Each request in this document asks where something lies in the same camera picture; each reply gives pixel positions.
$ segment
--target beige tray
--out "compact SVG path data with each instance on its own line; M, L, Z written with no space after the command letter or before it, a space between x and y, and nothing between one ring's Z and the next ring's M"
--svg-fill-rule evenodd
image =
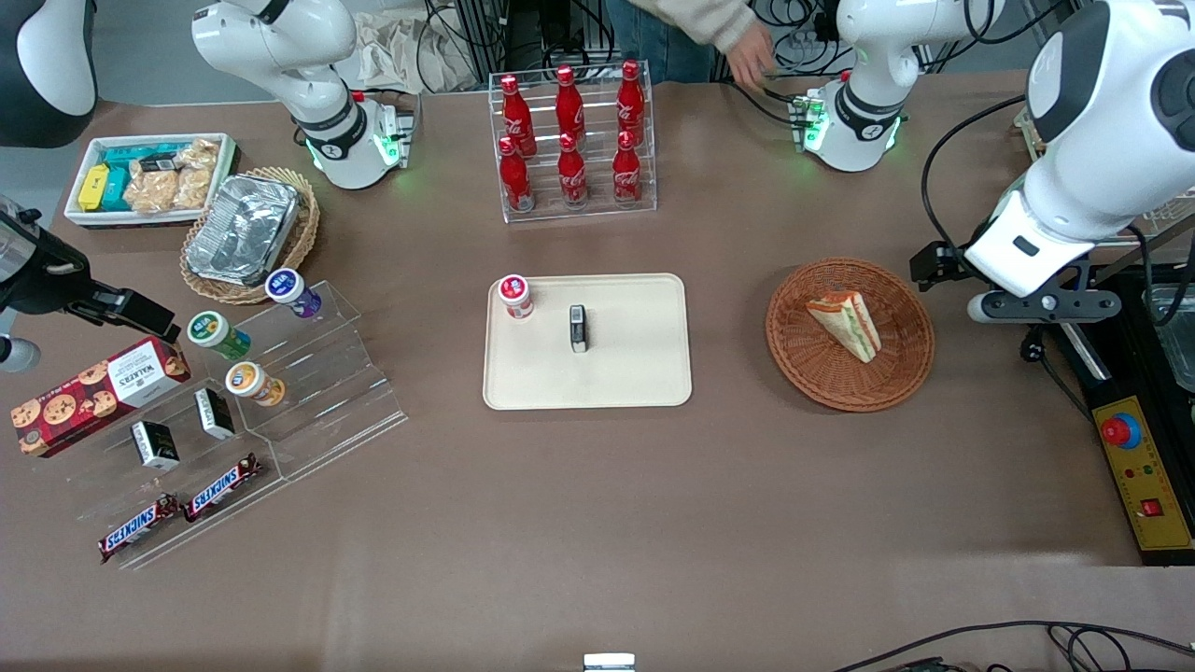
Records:
M528 277L535 310L507 314L490 286L482 396L495 410L676 407L693 392L685 283L670 273ZM586 306L589 350L569 343Z

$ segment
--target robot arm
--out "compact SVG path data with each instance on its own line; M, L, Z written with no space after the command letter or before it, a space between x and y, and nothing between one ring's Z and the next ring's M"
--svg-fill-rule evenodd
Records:
M1037 55L1027 100L1046 154L966 258L1028 297L1099 240L1195 184L1195 37L1187 5L1107 0Z
M96 110L93 0L0 2L0 146L61 147Z

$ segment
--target coca-cola logo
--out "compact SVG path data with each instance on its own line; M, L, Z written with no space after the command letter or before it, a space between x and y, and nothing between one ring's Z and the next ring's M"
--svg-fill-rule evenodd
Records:
M576 175L562 175L560 184L569 188L577 188L586 185L586 169L581 169Z
M619 187L635 187L639 183L639 171L615 172L614 184Z

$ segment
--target red button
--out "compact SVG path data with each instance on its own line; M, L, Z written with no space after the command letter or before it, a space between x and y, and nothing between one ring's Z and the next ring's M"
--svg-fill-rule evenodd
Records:
M1099 426L1099 433L1104 436L1104 440L1114 446L1123 446L1129 442L1133 438L1133 430L1129 428L1128 422L1124 422L1120 417L1109 417Z

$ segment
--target red lid cup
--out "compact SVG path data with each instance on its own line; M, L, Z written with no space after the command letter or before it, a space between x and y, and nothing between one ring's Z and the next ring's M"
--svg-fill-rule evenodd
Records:
M517 306L527 299L528 292L531 288L527 287L527 279L521 275L508 275L498 285L498 295L502 297L502 303L513 306Z

